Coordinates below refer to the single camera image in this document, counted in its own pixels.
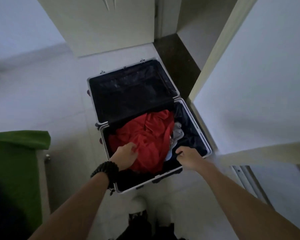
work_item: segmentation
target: gray cloth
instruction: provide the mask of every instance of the gray cloth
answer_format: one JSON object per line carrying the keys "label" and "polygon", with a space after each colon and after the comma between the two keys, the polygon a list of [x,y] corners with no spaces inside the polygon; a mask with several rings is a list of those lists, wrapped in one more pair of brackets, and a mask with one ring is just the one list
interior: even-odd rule
{"label": "gray cloth", "polygon": [[172,157],[172,149],[177,145],[178,140],[180,140],[184,135],[185,134],[181,129],[181,124],[179,122],[175,122],[172,132],[173,138],[170,138],[169,151],[164,161],[168,161]]}

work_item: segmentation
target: person's right arm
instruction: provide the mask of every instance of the person's right arm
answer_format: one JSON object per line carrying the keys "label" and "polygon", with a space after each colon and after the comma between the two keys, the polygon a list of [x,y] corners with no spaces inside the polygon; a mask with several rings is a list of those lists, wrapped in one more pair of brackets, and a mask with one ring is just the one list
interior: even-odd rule
{"label": "person's right arm", "polygon": [[300,240],[299,228],[223,175],[196,149],[181,146],[176,150],[176,153],[180,152],[177,160],[198,172],[208,183],[240,240]]}

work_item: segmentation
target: suitcase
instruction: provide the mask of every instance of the suitcase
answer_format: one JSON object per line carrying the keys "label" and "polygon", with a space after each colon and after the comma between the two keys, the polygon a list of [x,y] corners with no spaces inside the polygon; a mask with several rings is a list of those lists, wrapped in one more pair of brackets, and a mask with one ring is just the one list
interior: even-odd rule
{"label": "suitcase", "polygon": [[[204,133],[159,59],[141,60],[111,72],[102,72],[87,81],[96,112],[96,126],[100,130],[108,160],[113,155],[108,142],[110,134],[115,134],[116,129],[133,118],[164,109],[173,111],[175,121],[182,124],[184,140],[180,139],[178,146],[196,148],[202,157],[212,153]],[[118,193],[125,193],[149,182],[158,183],[180,172],[182,166],[175,158],[165,161],[162,171],[157,174],[142,174],[127,169],[119,172],[115,189]]]}

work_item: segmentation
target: foot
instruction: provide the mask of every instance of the foot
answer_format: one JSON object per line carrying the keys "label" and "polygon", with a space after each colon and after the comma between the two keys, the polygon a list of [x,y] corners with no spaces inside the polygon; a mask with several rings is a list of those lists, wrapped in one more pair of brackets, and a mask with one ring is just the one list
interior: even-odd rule
{"label": "foot", "polygon": [[172,207],[169,204],[161,204],[156,210],[157,226],[169,227],[174,223],[175,217]]}
{"label": "foot", "polygon": [[131,201],[129,207],[129,224],[136,217],[143,217],[146,220],[148,219],[147,203],[141,196],[137,196]]}

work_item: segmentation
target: suitcase handle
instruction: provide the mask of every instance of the suitcase handle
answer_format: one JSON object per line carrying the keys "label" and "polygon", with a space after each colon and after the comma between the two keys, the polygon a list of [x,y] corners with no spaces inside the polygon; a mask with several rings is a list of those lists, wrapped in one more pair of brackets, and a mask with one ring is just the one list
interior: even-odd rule
{"label": "suitcase handle", "polygon": [[168,173],[167,175],[164,175],[164,176],[161,177],[161,178],[154,179],[154,180],[152,180],[152,183],[153,183],[153,184],[157,184],[157,183],[159,183],[161,180],[163,180],[163,179],[165,179],[165,178],[167,178],[167,177],[169,177],[169,176],[171,176],[171,175],[173,175],[173,174],[181,173],[182,170],[183,170],[183,169],[180,168],[180,169],[175,170],[175,171],[173,171],[173,172],[171,172],[171,173]]}

